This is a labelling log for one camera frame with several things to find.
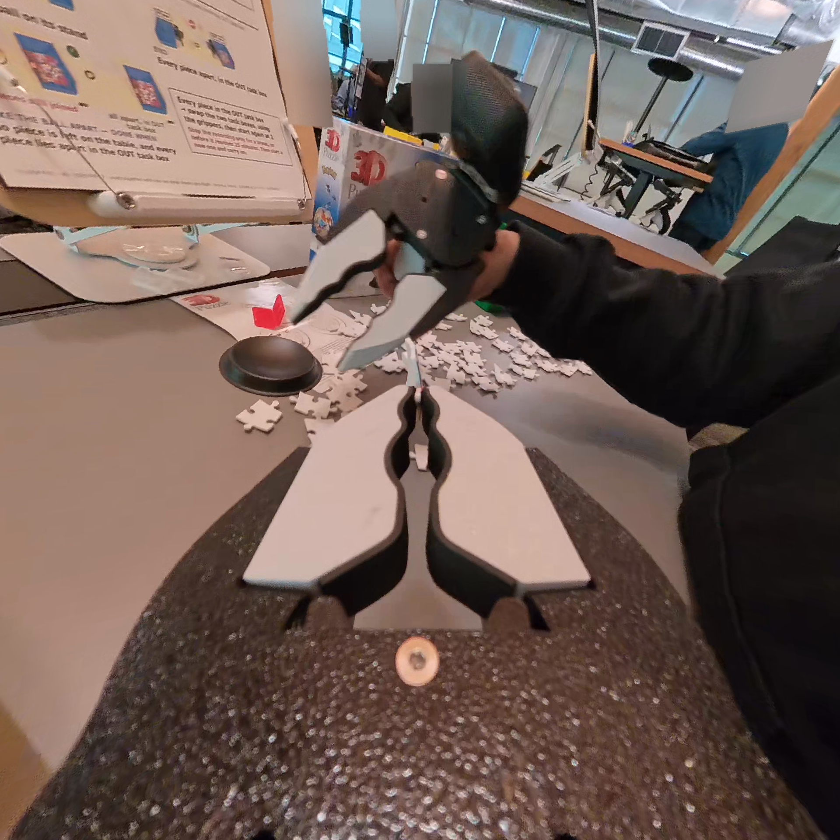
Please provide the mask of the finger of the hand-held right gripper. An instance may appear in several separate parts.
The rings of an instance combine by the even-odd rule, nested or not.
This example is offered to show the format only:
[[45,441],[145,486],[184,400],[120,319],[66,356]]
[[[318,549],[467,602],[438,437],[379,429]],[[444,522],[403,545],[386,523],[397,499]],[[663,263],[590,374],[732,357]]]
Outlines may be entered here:
[[353,218],[347,213],[312,258],[297,287],[290,323],[300,323],[359,274],[383,266],[389,256],[389,229],[375,209]]
[[399,245],[394,272],[400,275],[388,309],[345,351],[339,371],[362,369],[393,352],[406,338],[412,338],[421,322],[436,311],[448,290],[431,269],[425,267],[425,249],[419,238],[393,240]]

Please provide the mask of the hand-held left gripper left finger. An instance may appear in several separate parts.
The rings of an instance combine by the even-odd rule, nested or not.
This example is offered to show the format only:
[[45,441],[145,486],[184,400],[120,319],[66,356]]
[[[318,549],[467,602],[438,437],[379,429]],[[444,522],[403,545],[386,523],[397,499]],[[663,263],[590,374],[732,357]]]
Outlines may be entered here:
[[247,585],[336,599],[349,615],[407,566],[402,476],[416,388],[398,385],[316,433],[245,573]]

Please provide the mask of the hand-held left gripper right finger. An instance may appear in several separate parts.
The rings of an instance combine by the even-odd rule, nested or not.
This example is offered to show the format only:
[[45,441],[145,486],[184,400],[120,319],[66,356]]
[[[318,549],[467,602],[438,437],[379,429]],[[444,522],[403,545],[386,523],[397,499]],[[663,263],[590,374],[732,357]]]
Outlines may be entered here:
[[440,387],[423,389],[426,558],[439,589],[481,617],[507,598],[588,587],[592,576],[521,441]]

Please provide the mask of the pile of white puzzle pieces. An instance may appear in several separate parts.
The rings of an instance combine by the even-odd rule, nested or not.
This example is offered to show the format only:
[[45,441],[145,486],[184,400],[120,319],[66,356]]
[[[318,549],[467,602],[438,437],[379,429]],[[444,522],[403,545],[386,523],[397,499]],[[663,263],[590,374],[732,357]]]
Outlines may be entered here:
[[[515,326],[502,328],[484,311],[473,315],[455,312],[415,341],[424,384],[451,389],[469,386],[488,394],[512,389],[520,382],[538,382],[551,375],[593,375],[580,360],[556,360],[529,341]],[[364,376],[374,371],[396,377],[407,375],[404,348],[372,362],[363,371],[338,372],[338,362],[320,361],[322,379],[298,410],[307,424],[325,423],[362,405],[368,392]]]

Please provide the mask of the person's right forearm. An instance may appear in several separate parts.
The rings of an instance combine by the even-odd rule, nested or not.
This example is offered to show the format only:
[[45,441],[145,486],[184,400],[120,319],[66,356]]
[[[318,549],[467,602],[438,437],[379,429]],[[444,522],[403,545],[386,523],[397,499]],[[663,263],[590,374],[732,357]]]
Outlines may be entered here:
[[517,245],[490,299],[559,359],[583,361],[676,426],[750,427],[794,403],[838,410],[838,264],[718,279],[624,267],[604,238]]

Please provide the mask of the colourful puzzle box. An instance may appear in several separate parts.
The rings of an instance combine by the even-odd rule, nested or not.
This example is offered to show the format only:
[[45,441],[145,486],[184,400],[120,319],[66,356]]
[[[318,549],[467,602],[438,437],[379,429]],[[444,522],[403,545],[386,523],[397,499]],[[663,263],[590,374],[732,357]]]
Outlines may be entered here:
[[333,118],[332,126],[323,129],[321,135],[309,258],[314,258],[342,211],[369,186],[420,161],[447,158],[455,156],[440,143],[391,128],[375,132]]

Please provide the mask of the black dome puzzle stand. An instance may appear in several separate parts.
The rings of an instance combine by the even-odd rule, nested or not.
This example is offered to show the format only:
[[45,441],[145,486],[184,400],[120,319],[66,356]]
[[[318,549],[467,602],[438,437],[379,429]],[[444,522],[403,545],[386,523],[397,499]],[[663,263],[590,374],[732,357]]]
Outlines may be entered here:
[[221,356],[218,369],[226,382],[260,396],[294,396],[320,383],[322,365],[298,342],[280,336],[237,341]]

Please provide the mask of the person's right hand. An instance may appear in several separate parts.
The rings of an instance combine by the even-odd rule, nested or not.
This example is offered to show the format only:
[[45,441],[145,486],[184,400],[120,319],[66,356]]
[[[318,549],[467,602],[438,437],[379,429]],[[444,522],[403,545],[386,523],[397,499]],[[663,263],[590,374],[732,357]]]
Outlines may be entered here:
[[[482,271],[458,304],[489,299],[508,277],[518,255],[519,246],[518,233],[507,228],[499,229],[494,247],[482,254]],[[398,283],[396,263],[410,251],[412,249],[408,245],[392,239],[387,244],[384,263],[373,270],[376,286],[389,299],[393,298]]]

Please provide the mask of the printed paper leaflet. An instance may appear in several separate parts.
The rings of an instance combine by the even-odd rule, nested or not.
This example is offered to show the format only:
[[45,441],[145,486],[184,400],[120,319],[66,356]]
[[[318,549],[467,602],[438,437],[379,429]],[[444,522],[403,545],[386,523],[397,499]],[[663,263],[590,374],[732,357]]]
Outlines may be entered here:
[[[350,299],[349,312],[336,309],[331,301],[299,325],[290,323],[287,310],[292,306],[297,289],[288,278],[257,280],[242,287],[216,291],[194,292],[175,297],[174,301],[191,312],[228,333],[236,341],[257,336],[278,335],[300,343],[319,360],[334,363],[347,350],[353,340],[361,336],[376,316],[383,313],[387,304],[377,297]],[[251,308],[269,306],[281,294],[286,306],[286,317],[277,331],[258,329]]]

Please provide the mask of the person's black hoodie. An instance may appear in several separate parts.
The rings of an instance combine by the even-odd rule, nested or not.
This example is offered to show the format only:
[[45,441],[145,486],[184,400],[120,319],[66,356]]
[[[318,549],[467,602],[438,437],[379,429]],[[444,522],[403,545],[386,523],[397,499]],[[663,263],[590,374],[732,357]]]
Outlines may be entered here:
[[679,509],[698,620],[752,735],[839,834],[839,384],[698,449]]

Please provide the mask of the instruction sheet board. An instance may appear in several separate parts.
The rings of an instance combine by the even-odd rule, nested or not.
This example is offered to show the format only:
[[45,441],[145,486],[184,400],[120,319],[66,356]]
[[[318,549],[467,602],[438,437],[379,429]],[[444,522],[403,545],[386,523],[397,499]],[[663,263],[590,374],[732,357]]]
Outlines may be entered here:
[[2,207],[55,226],[309,221],[270,2],[1,2]]

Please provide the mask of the black disc floor lamp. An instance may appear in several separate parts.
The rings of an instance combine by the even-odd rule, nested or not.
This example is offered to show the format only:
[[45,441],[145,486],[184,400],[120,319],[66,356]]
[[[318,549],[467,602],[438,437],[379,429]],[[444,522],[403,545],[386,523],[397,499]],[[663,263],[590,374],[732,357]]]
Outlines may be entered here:
[[664,57],[651,58],[647,62],[647,69],[658,78],[658,84],[644,112],[637,121],[635,129],[637,132],[640,132],[645,125],[649,124],[648,118],[669,82],[685,83],[690,81],[694,76],[694,71],[687,65]]

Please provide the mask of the black desk mat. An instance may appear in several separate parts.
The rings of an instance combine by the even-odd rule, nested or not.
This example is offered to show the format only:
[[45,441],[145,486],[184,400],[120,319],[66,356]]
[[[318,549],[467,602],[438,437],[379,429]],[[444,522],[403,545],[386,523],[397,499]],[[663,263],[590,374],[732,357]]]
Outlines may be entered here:
[[256,280],[280,279],[302,275],[308,266],[293,266],[285,269],[270,269],[257,277],[237,277],[225,281],[205,282],[202,286],[179,286],[172,291],[143,290],[133,287],[139,295],[128,300],[93,301],[74,296],[26,266],[19,260],[2,262],[1,268],[1,317],[2,319],[34,316],[37,313],[52,312],[60,309],[84,307],[115,307],[134,303],[158,301],[176,298],[187,293],[216,291],[231,287],[242,287]]

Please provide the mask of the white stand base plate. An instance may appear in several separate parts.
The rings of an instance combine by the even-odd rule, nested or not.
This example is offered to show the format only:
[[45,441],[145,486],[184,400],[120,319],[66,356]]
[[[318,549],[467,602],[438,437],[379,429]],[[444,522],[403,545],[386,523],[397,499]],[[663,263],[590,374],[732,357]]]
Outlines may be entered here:
[[216,226],[54,227],[9,234],[2,249],[74,298],[128,303],[266,277],[270,268],[215,237]]

